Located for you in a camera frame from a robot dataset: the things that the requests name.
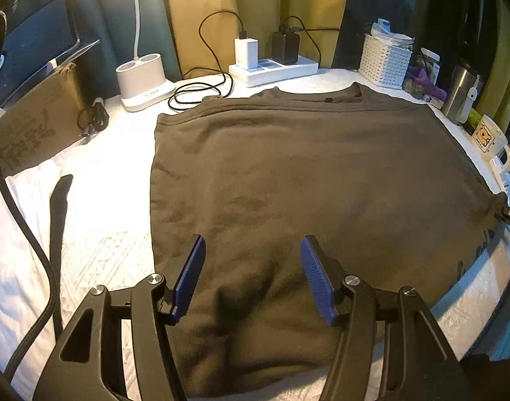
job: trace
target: curtain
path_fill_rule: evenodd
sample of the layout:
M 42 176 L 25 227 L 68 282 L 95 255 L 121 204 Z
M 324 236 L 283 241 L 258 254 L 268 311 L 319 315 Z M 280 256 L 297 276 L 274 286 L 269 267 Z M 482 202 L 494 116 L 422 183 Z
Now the curtain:
M 510 11 L 503 0 L 496 0 L 498 44 L 491 74 L 476 106 L 480 115 L 488 115 L 506 131 L 510 121 Z
M 8 17 L 11 24 L 40 9 L 49 0 L 10 1 Z M 135 35 L 134 0 L 73 0 L 77 4 L 77 18 L 87 24 L 101 42 L 101 62 L 90 64 L 94 90 L 110 97 L 119 93 L 115 68 L 133 58 Z M 181 78 L 175 45 L 164 0 L 140 0 L 141 34 L 139 55 L 160 53 L 166 76 L 177 81 Z
M 250 37 L 259 40 L 259 57 L 271 55 L 272 33 L 281 19 L 296 15 L 307 28 L 339 27 L 346 0 L 167 0 L 173 27 L 177 55 L 182 72 L 193 66 L 216 67 L 212 54 L 197 34 L 201 20 L 220 9 L 238 10 Z M 234 41 L 238 35 L 237 21 L 231 15 L 220 14 L 206 22 L 203 36 L 216 52 L 224 70 L 234 63 Z M 313 32 L 322 51 L 322 66 L 330 67 L 338 32 Z M 301 38 L 300 53 L 316 60 L 316 49 L 305 36 Z M 194 71 L 190 76 L 199 76 Z

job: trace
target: metal screw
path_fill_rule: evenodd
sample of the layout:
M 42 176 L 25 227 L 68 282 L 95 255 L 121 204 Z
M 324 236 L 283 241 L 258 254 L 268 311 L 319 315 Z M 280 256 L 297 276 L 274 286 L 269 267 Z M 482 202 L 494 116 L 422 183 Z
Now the metal screw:
M 153 273 L 147 276 L 147 283 L 150 285 L 156 285 L 157 283 L 162 282 L 162 275 L 158 273 Z
M 361 283 L 361 280 L 357 276 L 349 275 L 346 276 L 344 282 L 349 286 L 357 286 L 359 283 Z
M 416 295 L 417 295 L 416 289 L 414 289 L 412 286 L 404 286 L 403 293 L 407 297 L 416 297 Z
M 90 292 L 93 296 L 100 296 L 104 290 L 105 287 L 103 285 L 96 285 L 90 290 Z

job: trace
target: mug handle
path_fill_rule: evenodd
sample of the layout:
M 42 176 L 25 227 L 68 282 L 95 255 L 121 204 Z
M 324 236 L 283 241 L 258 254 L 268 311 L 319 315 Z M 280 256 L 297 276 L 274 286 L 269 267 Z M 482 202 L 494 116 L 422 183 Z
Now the mug handle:
M 507 161 L 502 165 L 503 171 L 510 172 L 510 146 L 505 145 L 505 152 L 507 153 Z

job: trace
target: white textured fabric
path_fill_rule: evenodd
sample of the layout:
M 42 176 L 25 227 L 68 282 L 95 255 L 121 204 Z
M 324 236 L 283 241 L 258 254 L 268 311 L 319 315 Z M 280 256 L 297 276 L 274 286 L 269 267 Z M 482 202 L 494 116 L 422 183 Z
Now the white textured fabric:
M 219 76 L 203 78 L 219 80 Z M 403 91 L 376 88 L 360 74 L 339 69 L 320 70 L 315 76 L 249 89 L 237 84 L 232 97 L 248 97 L 275 85 L 293 93 L 331 92 L 349 87 L 354 81 L 387 95 L 420 102 Z M 105 131 L 93 137 L 89 143 L 75 144 L 53 158 L 62 168 L 63 175 L 74 175 L 68 195 L 62 248 L 61 309 L 64 324 L 67 324 L 91 286 L 104 284 L 111 290 L 126 288 L 153 272 L 149 191 L 154 129 L 158 114 L 175 112 L 163 101 L 144 111 L 128 113 L 123 110 L 118 97 L 107 100 L 106 107 L 111 120 Z M 467 150 L 491 190 L 498 193 L 501 187 L 479 154 L 473 150 L 464 132 L 447 121 L 440 112 L 436 111 L 436 116 Z M 500 227 L 495 239 L 497 245 L 491 254 L 485 252 L 433 308 L 458 357 L 465 354 L 483 330 L 510 276 L 510 228 Z M 123 325 L 122 342 L 128 395 L 138 400 L 128 323 Z M 379 360 L 382 357 L 381 348 L 382 345 L 376 346 L 366 399 L 377 398 L 382 367 L 382 360 Z M 44 363 L 50 352 L 50 348 L 42 351 L 42 358 L 38 362 L 43 360 Z M 39 366 L 29 374 L 28 387 L 35 386 L 41 370 Z M 259 391 L 220 399 L 314 401 L 322 392 L 327 372 L 328 369 L 324 368 L 300 374 Z
M 61 168 L 52 160 L 6 179 L 30 229 L 49 254 L 51 193 Z M 0 368 L 3 370 L 23 336 L 42 313 L 49 297 L 47 275 L 15 223 L 0 194 Z M 13 386 L 24 397 L 34 390 L 54 347 L 52 321 L 47 323 L 19 366 Z

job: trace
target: cardboard box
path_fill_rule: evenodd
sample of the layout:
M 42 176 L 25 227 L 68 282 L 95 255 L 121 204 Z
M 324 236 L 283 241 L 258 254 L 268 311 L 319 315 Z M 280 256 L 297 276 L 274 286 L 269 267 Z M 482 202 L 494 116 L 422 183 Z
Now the cardboard box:
M 78 140 L 84 109 L 76 65 L 58 68 L 0 117 L 0 163 L 5 176 L 37 166 Z

